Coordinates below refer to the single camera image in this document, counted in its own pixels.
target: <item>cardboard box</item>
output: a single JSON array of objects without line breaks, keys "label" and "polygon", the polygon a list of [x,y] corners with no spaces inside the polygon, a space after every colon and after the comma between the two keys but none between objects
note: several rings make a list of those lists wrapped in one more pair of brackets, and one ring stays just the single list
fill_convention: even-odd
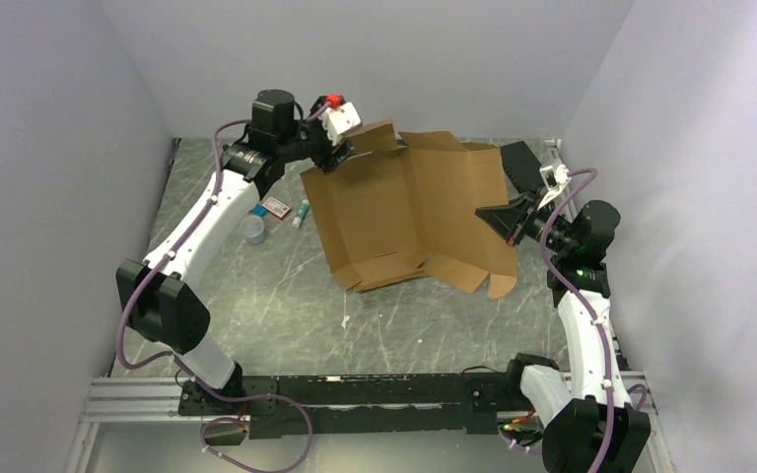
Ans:
[{"label": "cardboard box", "polygon": [[517,281],[517,254],[475,217],[509,202],[500,150],[447,131],[400,133],[389,121],[350,137],[356,154],[331,174],[301,174],[332,276],[367,291],[433,276],[472,293],[491,274],[489,297]]}]

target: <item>cable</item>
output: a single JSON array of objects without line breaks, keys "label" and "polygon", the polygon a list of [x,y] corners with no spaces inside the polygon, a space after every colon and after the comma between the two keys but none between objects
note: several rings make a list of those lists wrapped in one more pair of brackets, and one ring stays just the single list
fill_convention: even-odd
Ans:
[{"label": "cable", "polygon": [[468,367],[465,370],[459,372],[460,374],[463,374],[465,372],[470,372],[472,370],[489,370],[490,372],[499,372],[497,370],[491,369],[489,367],[484,367],[483,365],[477,365],[476,367]]},{"label": "cable", "polygon": [[637,412],[640,412],[640,409],[643,409],[643,406],[646,405],[646,397],[649,395],[649,389],[646,387],[645,384],[634,384],[633,386],[628,388],[628,393],[631,394],[632,392],[640,389],[643,391],[642,394],[640,394],[640,401],[637,403],[637,406],[634,407],[634,410]]},{"label": "cable", "polygon": [[242,141],[243,141],[243,140],[245,139],[245,137],[247,136],[248,127],[249,127],[249,125],[248,125],[248,124],[246,123],[246,124],[245,124],[245,127],[243,127],[243,128],[242,128],[242,136],[240,136],[240,138],[239,138],[239,139],[237,140],[237,141],[239,141],[240,143],[241,143],[241,142],[242,142]]},{"label": "cable", "polygon": [[303,120],[303,108],[296,101],[295,101],[295,108],[298,110],[298,116],[300,117],[298,118],[298,132],[295,133],[295,139],[297,140],[297,139],[300,139],[300,133],[301,131],[303,131],[303,124],[305,122]]},{"label": "cable", "polygon": [[[250,120],[231,121],[220,126],[216,129],[216,132],[213,133],[213,137],[210,140],[210,144],[213,147],[213,162],[215,168],[213,172],[215,175],[215,185],[213,186],[213,193],[210,194],[212,197],[218,197],[219,192],[222,190],[223,170],[222,156],[219,153],[219,133],[221,133],[226,128],[249,122]],[[120,365],[127,370],[138,370],[149,365],[159,358],[172,355],[171,351],[164,350],[163,352],[156,353],[155,355],[147,357],[145,360],[142,360],[140,362],[130,363],[128,360],[126,360],[126,354],[123,353],[123,334],[126,331],[126,325],[128,325],[129,323],[129,317],[132,315],[132,312],[135,309],[135,304],[137,304],[138,299],[140,299],[147,286],[149,286],[149,283],[151,283],[152,280],[155,279],[155,276],[158,275],[161,269],[167,264],[168,261],[170,261],[171,254],[175,254],[178,249],[181,248],[184,242],[187,241],[190,235],[195,232],[198,226],[201,225],[201,222],[205,217],[207,217],[207,214],[210,212],[210,208],[214,205],[216,205],[216,199],[206,201],[204,207],[201,208],[201,211],[190,223],[190,226],[187,227],[186,230],[184,230],[184,232],[181,234],[181,236],[178,237],[175,243],[170,246],[170,249],[167,251],[167,253],[165,253],[164,256],[162,256],[161,259],[155,264],[155,267],[153,267],[140,282],[140,284],[135,287],[135,290],[132,292],[132,296],[126,302],[126,306],[123,308],[123,315],[120,317],[120,322],[117,324],[117,343],[115,352],[117,354],[117,361],[120,362]]]},{"label": "cable", "polygon": [[[245,412],[247,412],[247,401],[242,403],[242,407],[240,408],[240,413],[237,415],[237,419],[242,419],[242,416],[245,415]],[[247,429],[244,426],[240,426],[240,430],[243,432],[246,432]]]},{"label": "cable", "polygon": [[535,437],[530,440],[529,443],[524,443],[523,446],[536,446],[541,443],[543,435],[538,431],[534,432],[533,434],[535,435]]},{"label": "cable", "polygon": [[[588,184],[593,182],[594,179],[596,179],[596,175],[598,174],[598,171],[593,168],[588,169],[580,169],[575,170],[573,172],[569,172],[568,176],[572,177],[574,175],[580,175],[580,174],[590,174],[588,178],[583,180],[579,183],[579,185],[576,187],[576,189],[568,194],[564,199],[562,199],[561,202],[556,206],[555,210],[553,210],[553,213],[550,214],[550,218],[547,219],[547,222],[544,224],[544,230],[541,232],[541,257],[544,259],[544,264],[547,265],[547,268],[549,268],[550,272],[553,273],[553,275],[561,281],[561,283],[567,288],[568,291],[573,293],[577,299],[579,299],[579,302],[582,303],[582,305],[585,306],[587,309],[587,313],[590,314],[590,318],[594,321],[598,320],[599,317],[596,315],[596,310],[593,309],[593,306],[590,305],[590,303],[587,301],[587,298],[582,295],[582,293],[577,289],[576,286],[573,285],[570,281],[567,280],[567,278],[564,277],[561,272],[556,269],[555,265],[550,261],[550,251],[549,248],[547,248],[547,238],[550,235],[550,231],[553,228],[553,223],[556,221],[556,218],[562,213],[562,211],[567,207],[567,204],[570,203],[570,201],[573,200],[574,197],[576,197],[577,194],[582,192],[582,190],[587,187]],[[612,379],[613,372],[611,370],[611,348],[610,343],[608,342],[607,334],[605,333],[605,329],[602,324],[596,324],[595,325],[596,330],[599,332],[599,340],[602,342],[602,351],[605,359],[605,379]],[[607,396],[607,415],[605,416],[605,432],[602,436],[602,443],[599,446],[599,451],[596,453],[596,458],[593,459],[593,462],[590,464],[590,468],[587,470],[588,473],[596,473],[599,471],[599,467],[602,465],[602,461],[605,459],[605,455],[608,452],[608,447],[611,445],[611,436],[613,435],[613,424],[614,424],[614,406],[613,406],[613,384],[611,384],[609,387],[605,388],[605,395]]]},{"label": "cable", "polygon": [[286,396],[281,396],[280,394],[253,394],[253,395],[250,395],[250,396],[243,396],[243,397],[228,397],[228,396],[223,396],[222,394],[219,394],[218,392],[216,392],[216,390],[212,386],[210,386],[206,382],[204,382],[203,379],[201,379],[200,377],[197,377],[192,372],[192,370],[190,368],[188,368],[187,365],[185,365],[184,362],[182,360],[180,360],[178,357],[175,357],[175,363],[178,365],[179,368],[181,368],[182,370],[184,370],[184,372],[186,372],[191,378],[195,379],[195,381],[202,387],[202,389],[204,389],[208,394],[210,394],[211,396],[215,397],[216,399],[219,399],[220,401],[232,402],[233,403],[233,402],[256,401],[256,400],[262,400],[262,399],[265,399],[265,400],[277,399],[277,400],[283,401],[283,402],[285,402],[287,404],[291,404],[295,409],[298,410],[298,412],[301,413],[301,415],[303,416],[304,420],[306,421],[306,425],[307,425],[307,428],[309,430],[309,437],[307,438],[306,448],[304,448],[303,453],[301,453],[301,455],[298,457],[297,460],[295,460],[294,463],[292,463],[291,465],[289,465],[289,466],[287,466],[285,468],[279,469],[279,470],[259,470],[257,468],[252,467],[252,466],[246,465],[246,464],[244,464],[244,463],[236,460],[235,458],[231,457],[230,455],[226,455],[226,454],[222,453],[221,451],[217,450],[216,448],[214,448],[214,447],[212,447],[212,446],[210,446],[210,445],[207,444],[207,439],[204,437],[204,433],[205,433],[205,431],[207,431],[208,428],[210,428],[210,426],[213,426],[213,425],[216,425],[216,424],[234,424],[236,426],[244,426],[244,427],[247,428],[247,425],[246,425],[245,421],[237,419],[237,418],[234,418],[234,417],[220,417],[220,418],[214,419],[214,420],[208,422],[207,424],[205,424],[204,426],[202,426],[201,432],[200,432],[200,438],[201,438],[201,444],[204,446],[204,448],[202,448],[203,452],[204,451],[208,451],[208,452],[212,453],[213,455],[215,455],[215,456],[217,456],[219,458],[222,458],[223,460],[225,460],[225,461],[227,461],[227,462],[229,462],[229,463],[231,463],[231,464],[233,464],[233,465],[235,465],[235,466],[237,466],[239,468],[242,468],[243,470],[249,471],[251,473],[287,473],[289,471],[294,470],[298,466],[300,466],[300,464],[303,463],[304,460],[306,460],[306,457],[309,456],[309,450],[311,449],[311,443],[312,443],[312,439],[313,439],[313,436],[314,436],[314,428],[311,426],[311,418],[309,417],[309,412],[307,412],[306,408],[304,408],[303,406],[301,406],[297,401],[295,401],[294,399],[291,399],[289,397],[286,397]]},{"label": "cable", "polygon": [[317,118],[331,106],[332,106],[331,102],[329,101],[325,102],[323,105],[320,106],[319,109],[315,110],[313,114],[306,117],[306,123],[317,120]]},{"label": "cable", "polygon": [[174,379],[174,380],[175,380],[175,384],[177,384],[177,385],[178,385],[178,387],[180,387],[181,389],[184,389],[184,385],[183,385],[183,384],[181,384],[181,382],[180,382],[180,381],[178,381],[178,375],[179,375],[179,374],[181,374],[181,368],[179,368],[179,369],[178,369],[178,371],[177,371],[177,372],[175,372],[175,376],[173,376],[173,377],[172,377],[172,379]]},{"label": "cable", "polygon": [[518,417],[517,419],[512,419],[513,424],[521,425],[526,424],[529,422],[529,419],[532,419],[532,416],[535,415],[535,409],[530,409],[528,413],[526,413],[523,417]]}]

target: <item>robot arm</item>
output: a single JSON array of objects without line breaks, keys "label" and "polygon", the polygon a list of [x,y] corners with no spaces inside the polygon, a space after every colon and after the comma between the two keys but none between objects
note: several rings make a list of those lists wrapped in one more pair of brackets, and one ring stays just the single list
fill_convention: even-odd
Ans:
[{"label": "robot arm", "polygon": [[[566,287],[552,270],[547,274],[547,286],[567,336],[571,388],[552,360],[518,354],[508,369],[511,383],[532,403],[545,429],[544,466],[548,471],[584,472],[598,459],[598,470],[589,471],[632,471],[651,424],[647,414],[634,411],[616,357],[612,351],[606,357],[599,332],[604,332],[605,340],[612,340],[610,289],[602,260],[619,225],[619,213],[606,202],[590,201],[568,222],[557,216],[551,205],[570,181],[567,168],[556,160],[540,167],[538,173],[539,162],[522,142],[502,148],[502,156],[505,172],[521,194],[509,205],[477,209],[477,216],[510,244],[523,237],[544,240],[548,249],[558,253],[551,265],[572,285]],[[593,309],[596,320],[580,296]],[[610,405],[613,412],[608,412]],[[605,424],[609,418],[612,430]]]},{"label": "robot arm", "polygon": [[[346,135],[361,126],[353,105],[338,96],[320,97],[307,119],[295,119],[295,109],[300,110],[288,92],[260,92],[245,128],[247,141],[243,136],[225,147],[224,168],[214,172],[165,241],[142,262],[126,260],[117,270],[124,311],[139,286],[157,270],[131,313],[124,314],[127,325],[166,348],[227,397],[244,395],[242,370],[208,333],[210,313],[195,295],[204,270],[237,222],[283,176],[285,164],[312,159],[324,172],[332,172],[352,154]],[[220,180],[220,189],[214,192]],[[177,241],[182,245],[176,247]]]}]

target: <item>gray floor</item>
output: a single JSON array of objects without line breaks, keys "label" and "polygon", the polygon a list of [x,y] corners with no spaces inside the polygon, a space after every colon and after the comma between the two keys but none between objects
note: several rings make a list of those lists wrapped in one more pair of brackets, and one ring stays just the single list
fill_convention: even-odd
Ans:
[{"label": "gray floor", "polygon": [[[542,142],[528,143],[540,156]],[[297,207],[305,197],[299,171],[308,165],[292,165],[269,195]],[[150,247],[170,234],[211,172],[209,141],[183,140]],[[517,352],[569,369],[564,329],[534,241],[518,247],[517,285],[499,301],[486,297],[486,283],[469,295],[431,278],[356,294],[330,276],[311,211],[298,230],[272,216],[265,224],[269,235],[261,245],[246,243],[235,230],[198,290],[211,311],[211,333],[248,374],[457,372],[474,365],[503,370]],[[130,360],[157,351],[131,331],[125,350]],[[138,372],[115,367],[112,375],[174,373],[172,362],[160,360]]]}]

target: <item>plastic cup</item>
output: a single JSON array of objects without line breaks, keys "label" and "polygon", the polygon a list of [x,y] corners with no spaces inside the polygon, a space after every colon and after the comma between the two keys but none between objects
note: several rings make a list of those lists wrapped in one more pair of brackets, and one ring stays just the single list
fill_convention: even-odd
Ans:
[{"label": "plastic cup", "polygon": [[248,214],[240,220],[240,230],[251,244],[265,241],[265,222],[255,214]]}]

